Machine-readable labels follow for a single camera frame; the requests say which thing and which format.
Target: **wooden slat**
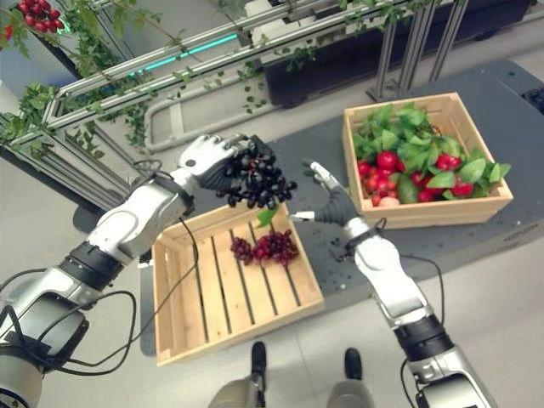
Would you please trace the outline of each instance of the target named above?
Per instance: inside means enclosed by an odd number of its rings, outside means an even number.
[[[162,299],[168,293],[166,248],[157,242],[152,248],[154,262],[153,294],[155,310],[158,309]],[[168,352],[173,347],[172,312],[169,304],[165,304],[155,316],[156,347],[159,352]]]
[[[234,236],[252,242],[252,234],[248,224],[239,225],[233,228],[232,232]],[[246,266],[241,263],[241,270],[244,282],[246,283],[247,295],[255,324],[272,319],[275,315],[272,307],[272,299],[270,299],[261,267],[255,264]]]
[[[178,252],[178,267],[182,276],[188,273],[194,262],[192,246],[186,246],[182,251]],[[195,269],[189,272],[180,286],[182,310],[184,311],[184,329],[178,333],[185,337],[187,348],[194,349],[206,343],[201,294],[198,289]]]
[[[166,249],[166,264],[167,264],[167,281],[168,281],[168,291],[170,292],[174,285],[181,278],[179,272],[179,261],[178,254],[175,250],[171,248]],[[171,310],[171,324],[173,331],[177,332],[180,328],[185,327],[185,318],[183,310],[183,302],[181,300],[181,291],[180,287],[172,292],[172,295],[167,300],[169,303],[168,307]],[[186,349],[187,342],[185,336],[173,336],[173,352],[176,350]]]
[[[321,295],[319,285],[315,280],[308,257],[306,256],[306,252],[303,250],[303,244],[300,241],[298,234],[296,234],[292,222],[287,217],[276,216],[272,221],[272,225],[274,225],[275,230],[278,231],[293,231],[292,238],[297,245],[299,255],[289,263],[288,269],[292,271],[291,279],[295,284],[297,295],[301,304],[322,301],[323,297]],[[298,273],[299,270],[307,270],[309,273]]]
[[[240,332],[252,325],[249,315],[249,305],[236,262],[230,246],[232,238],[228,230],[213,236],[218,257],[219,273],[223,284],[225,302],[229,314],[232,332]]]
[[[270,227],[257,228],[258,225],[258,220],[252,222],[253,234],[255,235],[256,240],[270,232]],[[284,315],[295,309],[298,306],[297,299],[295,298],[295,293],[291,289],[291,282],[289,281],[286,269],[273,259],[263,261],[262,266],[268,279],[270,291],[272,292],[274,305],[278,314]]]
[[[198,241],[200,252],[199,274],[208,340],[216,342],[229,335],[224,311],[223,296],[218,280],[218,270],[213,252],[212,239]]]

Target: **wooden crate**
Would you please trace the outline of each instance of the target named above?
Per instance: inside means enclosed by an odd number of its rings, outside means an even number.
[[[276,231],[292,231],[299,250],[287,268],[272,260],[245,266],[230,251],[233,236],[254,244],[270,231],[256,228],[245,206],[222,207],[186,223],[200,253],[190,272],[155,317],[157,365],[185,360],[286,325],[324,308],[323,296],[297,231],[282,205]],[[182,224],[165,229],[152,248],[155,308],[194,264],[192,241]]]
[[[375,109],[392,104],[396,111],[408,103],[413,103],[416,108],[427,111],[432,124],[439,126],[443,134],[455,137],[466,152],[479,147],[489,160],[494,161],[457,93],[444,93],[347,109],[344,112],[343,148],[348,165],[349,189],[355,205],[365,214],[370,224],[377,222],[380,218],[386,218],[388,228],[393,229],[483,223],[513,199],[506,181],[502,179],[485,198],[402,204],[398,207],[373,207],[370,196],[360,183],[353,134],[361,122]]]

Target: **black shoe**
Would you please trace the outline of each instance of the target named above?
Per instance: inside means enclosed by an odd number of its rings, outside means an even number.
[[[343,369],[346,378],[352,380],[363,379],[363,365],[360,361],[359,351],[356,348],[348,348],[343,358]]]
[[[266,390],[266,348],[263,342],[256,342],[252,347],[252,374],[263,379],[263,392]]]

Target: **white floor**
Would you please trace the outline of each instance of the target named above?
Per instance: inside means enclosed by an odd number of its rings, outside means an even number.
[[[542,38],[540,20],[457,48],[447,60],[445,75],[508,57],[544,80]],[[418,82],[423,82],[430,65],[429,60],[422,62]],[[368,103],[364,89],[370,85],[371,81],[355,84],[240,129],[270,139],[293,132],[337,116],[344,107]],[[0,176],[0,280],[22,269],[59,262],[84,238],[71,225],[75,210],[71,202],[4,161],[0,161]],[[537,407],[544,400],[543,243],[535,241],[445,277],[449,333],[463,346],[499,406]],[[422,287],[438,305],[437,281],[425,281]],[[117,279],[116,288],[139,295],[135,264]],[[128,304],[104,302],[89,313],[89,319],[91,330],[77,356],[99,360],[124,342]],[[325,407],[332,385],[342,378],[343,351],[350,346],[363,355],[365,381],[377,406],[408,406],[399,380],[403,355],[371,300],[284,327],[262,339],[269,350],[270,407]],[[223,384],[247,374],[251,344],[162,368],[135,347],[126,364],[106,377],[47,375],[40,406],[206,407]]]

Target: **black joint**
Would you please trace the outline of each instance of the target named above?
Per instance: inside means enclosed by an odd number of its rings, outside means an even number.
[[[409,361],[424,360],[454,347],[434,314],[394,331]]]
[[[102,291],[119,275],[122,263],[85,241],[70,252],[60,268],[84,284]]]

